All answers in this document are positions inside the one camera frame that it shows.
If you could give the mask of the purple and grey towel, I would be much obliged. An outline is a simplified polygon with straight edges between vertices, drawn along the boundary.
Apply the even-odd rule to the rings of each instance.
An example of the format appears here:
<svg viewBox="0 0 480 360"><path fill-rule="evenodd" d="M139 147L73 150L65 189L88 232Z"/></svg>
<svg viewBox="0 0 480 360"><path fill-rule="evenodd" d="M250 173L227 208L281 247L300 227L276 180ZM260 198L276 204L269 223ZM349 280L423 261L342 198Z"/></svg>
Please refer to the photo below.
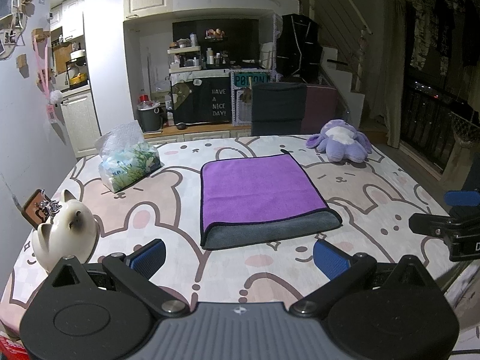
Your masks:
<svg viewBox="0 0 480 360"><path fill-rule="evenodd" d="M200 245L205 250L309 236L343 224L285 150L205 163L200 180Z"/></svg>

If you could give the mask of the bunny pattern tablecloth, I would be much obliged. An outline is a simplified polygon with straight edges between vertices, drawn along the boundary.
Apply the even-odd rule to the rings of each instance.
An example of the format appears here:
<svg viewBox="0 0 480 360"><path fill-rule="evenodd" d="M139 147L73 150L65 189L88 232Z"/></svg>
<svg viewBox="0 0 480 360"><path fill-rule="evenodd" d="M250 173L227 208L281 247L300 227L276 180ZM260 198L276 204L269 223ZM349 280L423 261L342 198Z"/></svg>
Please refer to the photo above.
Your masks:
<svg viewBox="0 0 480 360"><path fill-rule="evenodd" d="M155 238L166 261L154 284L190 305L283 302L324 284L317 242L381 263L413 254L447 289L464 270L445 244L408 227L443 208L378 149L360 164L332 163L302 136L169 143L162 167L113 193L100 159L80 160L61 183L99 225L90 259L129 254Z"/></svg>

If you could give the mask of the white ceramic cat figurine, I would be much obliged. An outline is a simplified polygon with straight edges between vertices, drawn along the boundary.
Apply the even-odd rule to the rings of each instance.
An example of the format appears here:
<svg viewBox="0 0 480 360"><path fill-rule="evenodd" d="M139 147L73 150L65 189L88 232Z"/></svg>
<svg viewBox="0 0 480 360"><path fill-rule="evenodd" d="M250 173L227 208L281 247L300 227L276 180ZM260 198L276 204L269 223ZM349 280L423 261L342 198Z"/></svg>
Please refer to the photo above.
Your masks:
<svg viewBox="0 0 480 360"><path fill-rule="evenodd" d="M48 273L64 256L87 263L98 241L98 223L83 202L64 189L58 203L59 211L32 232L35 258Z"/></svg>

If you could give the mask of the floral tissue pack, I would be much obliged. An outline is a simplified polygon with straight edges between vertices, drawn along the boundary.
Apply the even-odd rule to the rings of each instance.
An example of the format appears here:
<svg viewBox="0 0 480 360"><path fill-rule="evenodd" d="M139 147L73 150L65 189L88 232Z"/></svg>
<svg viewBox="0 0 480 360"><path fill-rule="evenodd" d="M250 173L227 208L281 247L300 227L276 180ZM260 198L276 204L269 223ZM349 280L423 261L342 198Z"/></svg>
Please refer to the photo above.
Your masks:
<svg viewBox="0 0 480 360"><path fill-rule="evenodd" d="M100 178L113 193L128 188L163 166L158 149L144 139L137 120L114 127L97 139L94 147L101 158Z"/></svg>

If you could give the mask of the purple plush toy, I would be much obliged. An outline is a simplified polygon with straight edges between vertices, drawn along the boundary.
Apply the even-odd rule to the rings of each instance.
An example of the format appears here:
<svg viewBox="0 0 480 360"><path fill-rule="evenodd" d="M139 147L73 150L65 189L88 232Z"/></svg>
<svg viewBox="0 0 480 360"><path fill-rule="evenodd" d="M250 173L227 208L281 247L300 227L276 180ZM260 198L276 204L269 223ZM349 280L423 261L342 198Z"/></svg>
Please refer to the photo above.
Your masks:
<svg viewBox="0 0 480 360"><path fill-rule="evenodd" d="M361 164L373 152L366 135L342 119L327 122L318 134L307 139L306 147L326 154L332 163L348 160Z"/></svg>

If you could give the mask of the grey trash bin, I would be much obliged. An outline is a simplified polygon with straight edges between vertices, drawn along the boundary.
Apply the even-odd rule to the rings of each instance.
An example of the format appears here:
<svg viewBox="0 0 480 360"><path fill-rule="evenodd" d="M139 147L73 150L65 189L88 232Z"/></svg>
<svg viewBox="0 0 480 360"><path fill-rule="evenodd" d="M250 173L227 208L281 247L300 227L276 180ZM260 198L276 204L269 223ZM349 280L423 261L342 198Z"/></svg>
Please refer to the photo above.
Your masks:
<svg viewBox="0 0 480 360"><path fill-rule="evenodd" d="M146 94L139 96L137 119L144 133L160 131L164 125L164 113L161 102L151 100Z"/></svg>

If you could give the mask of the dark folding floor chair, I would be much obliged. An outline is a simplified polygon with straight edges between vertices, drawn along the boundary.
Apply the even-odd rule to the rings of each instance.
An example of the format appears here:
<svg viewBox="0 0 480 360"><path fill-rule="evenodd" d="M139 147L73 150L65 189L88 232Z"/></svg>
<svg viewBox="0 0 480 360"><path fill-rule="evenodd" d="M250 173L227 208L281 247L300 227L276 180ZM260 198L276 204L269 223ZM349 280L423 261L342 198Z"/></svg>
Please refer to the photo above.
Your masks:
<svg viewBox="0 0 480 360"><path fill-rule="evenodd" d="M252 88L251 135L300 134L305 114L307 86L269 82Z"/></svg>

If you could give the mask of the red package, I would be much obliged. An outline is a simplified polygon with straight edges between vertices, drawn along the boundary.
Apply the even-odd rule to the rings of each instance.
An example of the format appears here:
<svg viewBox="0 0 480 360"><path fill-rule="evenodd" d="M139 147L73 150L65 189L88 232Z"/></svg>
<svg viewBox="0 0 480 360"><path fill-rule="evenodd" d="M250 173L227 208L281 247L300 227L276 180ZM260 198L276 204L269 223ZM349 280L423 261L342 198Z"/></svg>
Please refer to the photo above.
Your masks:
<svg viewBox="0 0 480 360"><path fill-rule="evenodd" d="M29 360L29 355L23 345L0 336L1 360Z"/></svg>

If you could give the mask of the black have a nice day curtain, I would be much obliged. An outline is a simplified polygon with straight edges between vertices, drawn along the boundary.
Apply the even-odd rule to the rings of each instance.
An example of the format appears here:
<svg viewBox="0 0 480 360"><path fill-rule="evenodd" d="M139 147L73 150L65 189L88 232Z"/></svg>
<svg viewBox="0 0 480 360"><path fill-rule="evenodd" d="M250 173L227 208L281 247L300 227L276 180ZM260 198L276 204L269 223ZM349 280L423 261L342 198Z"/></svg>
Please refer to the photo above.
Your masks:
<svg viewBox="0 0 480 360"><path fill-rule="evenodd" d="M228 124L232 120L230 78L194 78L172 87L176 125Z"/></svg>

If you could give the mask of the green poison sign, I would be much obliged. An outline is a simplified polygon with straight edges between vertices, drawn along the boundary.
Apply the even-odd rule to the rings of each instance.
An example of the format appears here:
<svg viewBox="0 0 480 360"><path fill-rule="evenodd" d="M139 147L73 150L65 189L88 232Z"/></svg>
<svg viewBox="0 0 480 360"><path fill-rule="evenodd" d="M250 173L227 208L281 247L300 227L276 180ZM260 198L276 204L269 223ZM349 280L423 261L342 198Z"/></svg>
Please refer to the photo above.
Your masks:
<svg viewBox="0 0 480 360"><path fill-rule="evenodd" d="M240 70L231 72L232 86L235 88L250 88L256 84L268 83L271 80L270 71Z"/></svg>

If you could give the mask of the white shelf rack with bottles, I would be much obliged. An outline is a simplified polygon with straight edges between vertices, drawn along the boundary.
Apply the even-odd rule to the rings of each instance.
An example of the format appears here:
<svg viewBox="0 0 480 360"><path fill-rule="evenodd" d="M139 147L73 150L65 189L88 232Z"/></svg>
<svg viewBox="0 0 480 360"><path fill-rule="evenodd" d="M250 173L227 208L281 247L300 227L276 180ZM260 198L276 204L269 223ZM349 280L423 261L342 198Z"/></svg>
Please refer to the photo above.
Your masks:
<svg viewBox="0 0 480 360"><path fill-rule="evenodd" d="M172 42L167 53L170 74L202 69L201 47L195 33Z"/></svg>

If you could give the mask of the brown square tag keychain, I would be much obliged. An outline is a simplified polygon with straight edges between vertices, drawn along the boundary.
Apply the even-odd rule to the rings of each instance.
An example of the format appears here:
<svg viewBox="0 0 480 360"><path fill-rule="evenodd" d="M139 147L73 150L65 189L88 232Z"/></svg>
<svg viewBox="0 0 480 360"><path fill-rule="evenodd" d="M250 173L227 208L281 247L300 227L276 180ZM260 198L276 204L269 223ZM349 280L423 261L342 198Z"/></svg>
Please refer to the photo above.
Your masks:
<svg viewBox="0 0 480 360"><path fill-rule="evenodd" d="M36 189L30 198L22 205L22 216L34 229L47 221L50 216L49 206L51 199L47 197L44 189Z"/></svg>

